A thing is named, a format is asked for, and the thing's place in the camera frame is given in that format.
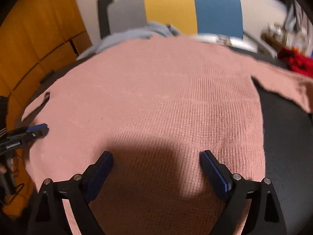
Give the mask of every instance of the black cable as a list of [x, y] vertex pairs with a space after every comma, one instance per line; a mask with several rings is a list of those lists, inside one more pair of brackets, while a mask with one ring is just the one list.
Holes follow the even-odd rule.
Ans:
[[6, 202], [6, 201], [2, 202], [2, 201], [0, 200], [0, 203], [1, 203], [3, 206], [8, 206], [8, 205], [10, 205], [10, 204], [13, 202], [13, 200], [16, 198], [16, 196], [17, 196], [17, 195], [21, 192], [21, 190], [24, 188], [24, 186], [25, 186], [24, 183], [19, 184], [19, 185], [16, 187], [16, 189], [18, 189], [19, 187], [20, 187], [20, 189], [18, 189], [18, 191], [17, 191], [15, 194], [13, 194], [7, 202]]

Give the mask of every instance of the wooden cabinet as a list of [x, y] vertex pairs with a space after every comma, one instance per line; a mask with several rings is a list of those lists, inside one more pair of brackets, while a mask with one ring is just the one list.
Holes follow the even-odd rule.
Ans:
[[0, 26], [0, 76], [12, 90], [38, 62], [38, 57], [19, 15], [20, 1]]
[[50, 0], [20, 0], [19, 17], [39, 59], [64, 42]]
[[72, 42], [79, 54], [83, 53], [91, 46], [91, 41], [86, 32], [81, 33], [72, 39]]
[[13, 95], [22, 107], [26, 107], [28, 100], [40, 86], [39, 82], [44, 75], [45, 73], [40, 65], [36, 64], [14, 89]]
[[65, 41], [86, 31], [75, 0], [50, 0], [50, 3]]
[[[0, 26], [0, 40], [0, 95], [9, 96], [8, 130], [14, 128], [45, 74], [74, 62], [77, 53], [91, 45], [75, 0], [18, 0]], [[19, 159], [16, 183], [25, 187], [3, 208], [15, 217], [34, 189]]]
[[40, 61], [45, 73], [51, 70], [58, 70], [76, 60], [76, 55], [69, 42], [62, 44], [54, 52], [47, 55]]

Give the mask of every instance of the blue gripper pad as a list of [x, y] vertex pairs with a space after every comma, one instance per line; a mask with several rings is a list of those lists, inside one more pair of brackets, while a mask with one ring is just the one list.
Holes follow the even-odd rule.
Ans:
[[112, 167], [113, 155], [108, 151], [105, 151], [95, 164], [88, 166], [83, 174], [84, 199], [87, 203], [96, 199]]
[[211, 152], [206, 150], [200, 154], [200, 165], [206, 177], [209, 179], [216, 196], [223, 201], [228, 200], [228, 184], [216, 165], [219, 165]]
[[49, 132], [47, 124], [34, 125], [27, 128], [28, 132], [34, 132], [37, 137], [45, 137]]

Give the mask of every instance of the blue cushion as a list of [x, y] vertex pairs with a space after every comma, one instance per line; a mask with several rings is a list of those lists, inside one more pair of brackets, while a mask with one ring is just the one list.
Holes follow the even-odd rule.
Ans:
[[195, 0], [198, 33], [243, 38], [240, 0]]

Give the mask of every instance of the sweater sleeve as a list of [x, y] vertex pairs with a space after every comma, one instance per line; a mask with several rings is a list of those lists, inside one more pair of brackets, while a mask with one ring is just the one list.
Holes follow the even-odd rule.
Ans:
[[265, 62], [246, 63], [251, 77], [267, 91], [295, 102], [313, 113], [313, 79]]

